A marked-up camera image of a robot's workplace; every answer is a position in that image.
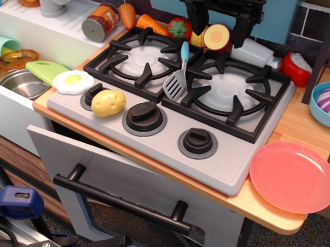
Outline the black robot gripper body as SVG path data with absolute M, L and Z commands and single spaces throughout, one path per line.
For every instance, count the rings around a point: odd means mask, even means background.
M 204 7 L 210 12 L 236 18 L 237 15 L 259 15 L 260 20 L 263 16 L 263 5 L 267 0 L 180 0 L 181 2 L 203 3 Z

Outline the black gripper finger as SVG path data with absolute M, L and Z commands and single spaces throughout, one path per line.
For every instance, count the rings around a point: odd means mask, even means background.
M 251 35 L 254 26 L 260 23 L 259 15 L 237 15 L 235 18 L 235 26 L 233 29 L 233 44 L 234 48 L 242 47 L 246 38 Z
M 199 36 L 209 23 L 209 11 L 203 3 L 197 2 L 186 2 L 186 11 L 192 31 Z

